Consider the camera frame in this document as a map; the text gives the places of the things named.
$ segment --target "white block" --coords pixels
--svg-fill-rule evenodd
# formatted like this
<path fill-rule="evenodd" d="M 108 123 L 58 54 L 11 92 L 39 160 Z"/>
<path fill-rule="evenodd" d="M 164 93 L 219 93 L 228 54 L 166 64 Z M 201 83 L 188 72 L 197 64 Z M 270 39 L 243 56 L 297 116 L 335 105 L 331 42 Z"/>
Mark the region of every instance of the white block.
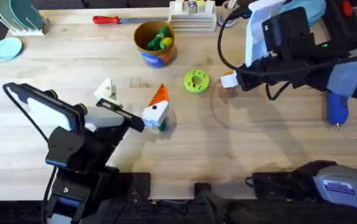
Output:
<path fill-rule="evenodd" d="M 223 88 L 234 88 L 237 85 L 239 85 L 238 79 L 236 78 L 236 76 L 237 76 L 237 74 L 234 71 L 230 75 L 224 75 L 223 77 L 221 77 L 220 80 L 222 83 L 222 87 Z"/>
<path fill-rule="evenodd" d="M 155 105 L 145 108 L 142 112 L 142 120 L 147 128 L 156 128 L 166 119 L 168 114 L 168 102 L 163 100 Z"/>
<path fill-rule="evenodd" d="M 197 12 L 204 12 L 206 10 L 206 2 L 203 0 L 196 1 Z"/>
<path fill-rule="evenodd" d="M 206 8 L 205 8 L 205 12 L 207 13 L 213 13 L 214 12 L 214 6 L 216 6 L 216 2 L 215 1 L 210 1 L 207 0 L 206 1 Z"/>
<path fill-rule="evenodd" d="M 184 0 L 177 0 L 174 2 L 174 12 L 183 12 L 184 11 Z"/>
<path fill-rule="evenodd" d="M 105 79 L 93 94 L 98 100 L 104 99 L 123 108 L 123 105 L 117 101 L 117 89 L 110 78 Z"/>

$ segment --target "sticker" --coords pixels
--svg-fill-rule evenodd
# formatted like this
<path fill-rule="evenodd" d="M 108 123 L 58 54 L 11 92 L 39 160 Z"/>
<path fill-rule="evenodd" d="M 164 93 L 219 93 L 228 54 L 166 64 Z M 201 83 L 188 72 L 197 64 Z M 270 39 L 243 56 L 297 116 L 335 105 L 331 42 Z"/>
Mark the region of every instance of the sticker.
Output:
<path fill-rule="evenodd" d="M 347 184 L 347 183 L 339 182 L 339 181 L 332 181 L 332 180 L 323 180 L 323 184 L 325 185 L 325 188 L 327 190 L 344 193 L 344 194 L 355 195 L 355 192 L 354 192 L 351 184 Z"/>
<path fill-rule="evenodd" d="M 164 60 L 154 55 L 141 52 L 143 60 L 151 67 L 160 68 L 164 66 Z"/>

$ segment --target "green gear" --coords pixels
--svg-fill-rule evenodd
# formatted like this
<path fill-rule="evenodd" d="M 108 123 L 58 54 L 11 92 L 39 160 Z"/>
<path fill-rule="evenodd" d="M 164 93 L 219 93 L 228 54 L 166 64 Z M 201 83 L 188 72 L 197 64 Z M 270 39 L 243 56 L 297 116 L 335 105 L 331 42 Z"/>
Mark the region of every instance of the green gear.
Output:
<path fill-rule="evenodd" d="M 193 78 L 200 79 L 199 84 L 193 83 Z M 210 84 L 210 78 L 209 75 L 207 75 L 204 71 L 202 70 L 191 70 L 190 72 L 187 72 L 184 77 L 184 86 L 187 91 L 194 93 L 194 94 L 199 94 L 204 92 L 209 87 Z"/>

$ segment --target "red handle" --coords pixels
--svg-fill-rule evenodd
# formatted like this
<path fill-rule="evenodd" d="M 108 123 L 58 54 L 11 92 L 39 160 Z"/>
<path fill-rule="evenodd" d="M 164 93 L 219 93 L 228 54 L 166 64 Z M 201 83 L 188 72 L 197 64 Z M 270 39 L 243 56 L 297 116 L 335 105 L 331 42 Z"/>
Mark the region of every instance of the red handle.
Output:
<path fill-rule="evenodd" d="M 119 24 L 118 17 L 94 16 L 92 21 L 95 24 Z"/>

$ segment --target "black cable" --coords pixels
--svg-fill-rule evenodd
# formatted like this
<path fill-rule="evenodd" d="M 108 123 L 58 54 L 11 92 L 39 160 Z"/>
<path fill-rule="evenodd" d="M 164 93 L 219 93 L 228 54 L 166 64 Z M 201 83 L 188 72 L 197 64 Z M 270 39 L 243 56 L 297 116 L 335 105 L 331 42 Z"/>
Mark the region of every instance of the black cable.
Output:
<path fill-rule="evenodd" d="M 54 166 L 54 168 L 52 169 L 51 176 L 49 177 L 47 187 L 45 188 L 44 198 L 42 199 L 42 204 L 41 204 L 41 224 L 47 224 L 47 218 L 45 217 L 45 208 L 47 206 L 49 190 L 51 188 L 52 182 L 54 181 L 55 173 L 56 173 L 56 167 Z"/>
<path fill-rule="evenodd" d="M 253 178 L 252 177 L 246 177 L 246 179 L 245 179 L 246 185 L 248 185 L 249 187 L 254 187 L 253 184 L 249 183 L 249 180 L 253 180 Z"/>
<path fill-rule="evenodd" d="M 265 77 L 265 76 L 274 76 L 274 75 L 289 75 L 291 73 L 298 73 L 298 72 L 309 72 L 311 70 L 315 70 L 315 69 L 318 69 L 318 68 L 331 67 L 331 66 L 334 66 L 334 65 L 339 65 L 339 64 L 348 63 L 348 62 L 357 62 L 357 56 L 356 56 L 356 57 L 351 57 L 351 58 L 344 58 L 344 59 L 341 59 L 341 60 L 335 60 L 335 61 L 330 61 L 330 62 L 319 63 L 319 64 L 316 64 L 316 65 L 311 65 L 311 66 L 303 67 L 303 68 L 294 68 L 294 69 L 287 70 L 287 71 L 282 71 L 282 72 L 255 72 L 255 71 L 244 70 L 242 68 L 233 66 L 232 64 L 230 64 L 224 58 L 224 56 L 222 54 L 222 50 L 221 50 L 222 33 L 224 32 L 224 29 L 225 29 L 225 26 L 226 26 L 227 22 L 229 20 L 232 20 L 232 19 L 235 18 L 236 15 L 233 16 L 233 14 L 235 14 L 235 11 L 230 16 L 228 16 L 227 19 L 221 25 L 221 29 L 220 29 L 220 32 L 218 34 L 218 39 L 217 39 L 217 51 L 218 51 L 218 55 L 220 56 L 220 59 L 222 60 L 222 62 L 227 67 L 229 67 L 229 68 L 231 68 L 231 69 L 233 69 L 235 71 L 242 72 L 242 73 L 247 74 L 247 75 L 253 75 L 253 76 L 257 76 L 257 77 Z"/>
<path fill-rule="evenodd" d="M 11 93 L 8 90 L 8 87 L 10 87 L 11 85 L 17 85 L 15 83 L 8 83 L 2 86 L 2 89 L 4 90 L 5 94 L 8 96 L 8 98 L 15 104 L 15 106 L 17 108 L 19 108 L 19 110 L 23 113 L 23 115 L 31 122 L 31 124 L 36 128 L 36 130 L 40 133 L 40 135 L 42 136 L 42 138 L 46 141 L 46 143 L 48 143 L 48 138 L 47 136 L 44 134 L 44 132 L 41 130 L 41 128 L 36 124 L 36 122 L 30 117 L 30 115 L 23 109 L 23 107 L 13 98 L 13 96 L 11 95 Z M 44 192 L 44 198 L 42 199 L 42 205 L 41 205 L 41 224 L 46 224 L 47 223 L 47 219 L 45 217 L 45 208 L 47 206 L 47 199 L 48 199 L 48 195 L 49 195 L 49 190 L 51 188 L 52 185 L 52 181 L 55 177 L 55 173 L 56 173 L 56 167 L 54 166 L 54 168 L 52 169 L 52 173 L 51 176 L 49 177 L 48 180 L 48 184 L 47 187 L 45 188 L 45 192 Z"/>
<path fill-rule="evenodd" d="M 123 213 L 124 208 L 126 207 L 126 205 L 128 204 L 128 201 L 126 201 L 126 203 L 121 207 L 120 211 L 117 213 L 117 216 L 115 218 L 115 221 L 113 222 L 113 224 L 116 224 L 118 219 L 120 218 L 121 213 Z"/>
<path fill-rule="evenodd" d="M 270 93 L 270 85 L 268 83 L 265 84 L 265 92 L 267 93 L 267 97 L 269 100 L 276 100 L 280 94 L 286 89 L 288 88 L 288 86 L 291 84 L 291 82 L 286 82 L 285 84 L 283 84 L 283 86 L 276 92 L 276 94 L 274 96 L 271 96 Z"/>
<path fill-rule="evenodd" d="M 215 216 L 215 214 L 213 212 L 213 208 L 211 207 L 211 204 L 210 204 L 209 200 L 207 199 L 207 197 L 204 194 L 201 194 L 201 196 L 202 196 L 202 198 L 204 200 L 204 203 L 206 204 L 207 210 L 209 212 L 211 223 L 212 224 L 217 224 L 216 216 Z"/>
<path fill-rule="evenodd" d="M 145 211 L 145 210 L 142 210 L 142 209 L 138 208 L 138 207 L 137 207 L 136 205 L 134 205 L 133 203 L 130 203 L 130 204 L 131 204 L 132 207 L 134 207 L 135 209 L 137 209 L 137 210 L 140 211 L 140 212 L 152 213 L 152 214 L 160 215 L 159 212 Z M 186 216 L 186 214 L 187 214 L 188 211 L 186 211 L 185 213 L 182 213 L 182 212 L 180 212 L 177 208 L 174 208 L 174 207 L 170 207 L 170 206 L 166 206 L 166 205 L 160 205 L 160 204 L 156 204 L 156 205 L 155 205 L 155 204 L 151 204 L 151 203 L 150 203 L 150 205 L 169 208 L 170 210 L 172 210 L 172 211 L 178 213 L 179 215 L 181 215 L 182 218 L 183 218 L 183 221 L 185 222 L 185 224 L 189 224 L 189 222 L 188 222 L 187 219 L 185 218 L 185 216 Z"/>

